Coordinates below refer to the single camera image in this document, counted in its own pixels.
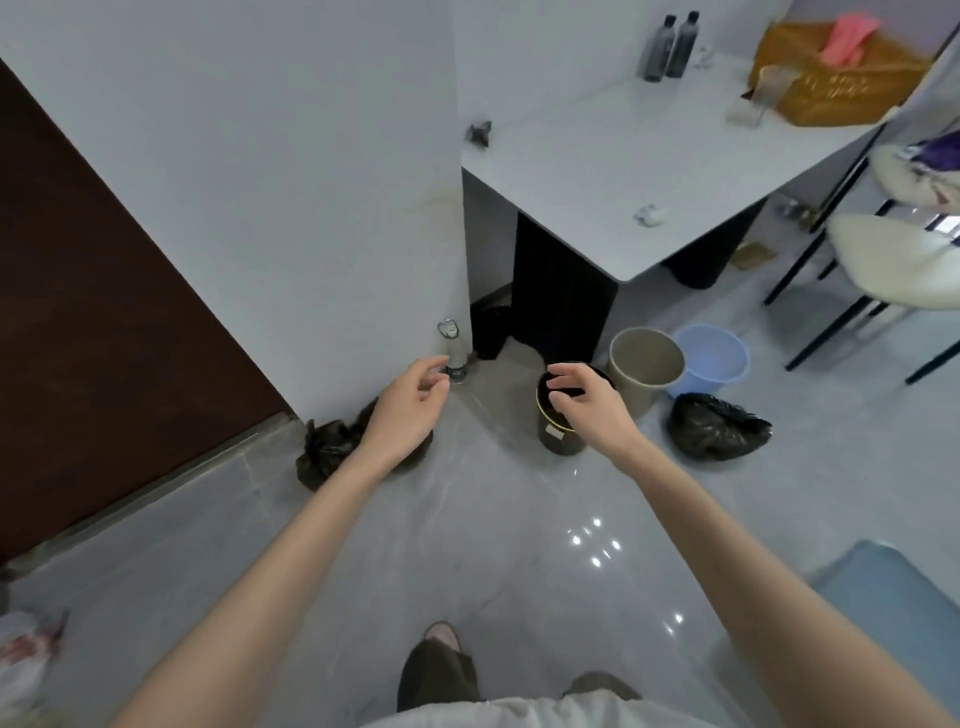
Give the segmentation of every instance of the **trash can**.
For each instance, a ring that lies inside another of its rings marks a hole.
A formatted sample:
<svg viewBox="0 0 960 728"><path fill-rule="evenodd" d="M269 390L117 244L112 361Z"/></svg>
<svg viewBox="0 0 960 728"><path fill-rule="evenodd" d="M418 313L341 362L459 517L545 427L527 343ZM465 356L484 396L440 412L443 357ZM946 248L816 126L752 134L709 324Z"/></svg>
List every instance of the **trash can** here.
<svg viewBox="0 0 960 728"><path fill-rule="evenodd" d="M609 381L614 389L616 388L616 385L611 382L611 379L606 374L596 367L590 368L606 381ZM570 426L570 423L566 420L566 417L553 408L553 405L550 403L550 393L563 392L571 397L580 397L580 395L584 394L584 390L568 387L557 390L549 389L546 383L554 376L556 375L544 372L540 377L540 381L537 382L537 409L540 411L540 416L538 417L538 435L540 436L540 441L543 443L543 446L551 452L556 452L558 455L575 455L582 451L587 446L587 443L574 431L573 427Z"/></svg>
<svg viewBox="0 0 960 728"><path fill-rule="evenodd" d="M670 397L701 393L711 395L724 384L743 378L750 369L750 350L725 328L692 324L673 335L684 353L686 371L667 387Z"/></svg>
<svg viewBox="0 0 960 728"><path fill-rule="evenodd" d="M684 375L684 353L655 328L624 328L610 342L610 376L633 417Z"/></svg>

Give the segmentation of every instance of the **pants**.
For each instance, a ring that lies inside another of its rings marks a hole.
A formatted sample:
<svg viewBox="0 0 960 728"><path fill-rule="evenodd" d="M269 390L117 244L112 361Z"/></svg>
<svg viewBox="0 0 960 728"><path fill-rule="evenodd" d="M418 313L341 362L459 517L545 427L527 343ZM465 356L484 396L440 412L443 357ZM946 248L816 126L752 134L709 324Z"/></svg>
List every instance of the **pants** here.
<svg viewBox="0 0 960 728"><path fill-rule="evenodd" d="M639 700L640 693L608 672L585 672L573 681L572 692L609 690L623 700ZM396 692L396 711L402 713L428 703L479 702L477 673L467 655L436 640L423 640L407 658Z"/></svg>

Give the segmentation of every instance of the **brown wooden door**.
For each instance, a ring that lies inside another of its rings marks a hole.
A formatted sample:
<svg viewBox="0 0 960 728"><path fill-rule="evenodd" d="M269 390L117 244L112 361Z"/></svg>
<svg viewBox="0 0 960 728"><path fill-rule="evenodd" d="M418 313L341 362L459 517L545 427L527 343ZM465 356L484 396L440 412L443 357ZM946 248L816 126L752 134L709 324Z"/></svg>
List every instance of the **brown wooden door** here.
<svg viewBox="0 0 960 728"><path fill-rule="evenodd" d="M288 409L0 62L0 564Z"/></svg>

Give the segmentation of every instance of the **shoe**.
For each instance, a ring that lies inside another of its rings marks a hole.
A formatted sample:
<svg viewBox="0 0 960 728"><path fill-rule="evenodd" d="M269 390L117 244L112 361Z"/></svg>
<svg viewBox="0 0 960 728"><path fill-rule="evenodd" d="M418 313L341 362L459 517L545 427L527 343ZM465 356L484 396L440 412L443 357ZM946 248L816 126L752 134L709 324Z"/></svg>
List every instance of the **shoe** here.
<svg viewBox="0 0 960 728"><path fill-rule="evenodd" d="M449 622L434 622L427 627L426 632L423 633L423 638L425 640L436 640L439 643L445 644L454 652L460 652L460 641L457 639L457 633L453 631L453 627Z"/></svg>

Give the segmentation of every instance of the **white shirt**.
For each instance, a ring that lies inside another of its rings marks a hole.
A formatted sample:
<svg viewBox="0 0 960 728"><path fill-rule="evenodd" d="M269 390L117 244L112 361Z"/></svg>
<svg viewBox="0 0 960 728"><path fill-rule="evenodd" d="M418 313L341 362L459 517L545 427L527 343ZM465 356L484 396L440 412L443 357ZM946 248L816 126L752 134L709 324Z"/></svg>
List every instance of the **white shirt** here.
<svg viewBox="0 0 960 728"><path fill-rule="evenodd" d="M505 697L483 703L433 703L397 713L367 728L713 728L649 700L622 700L610 691L561 700Z"/></svg>

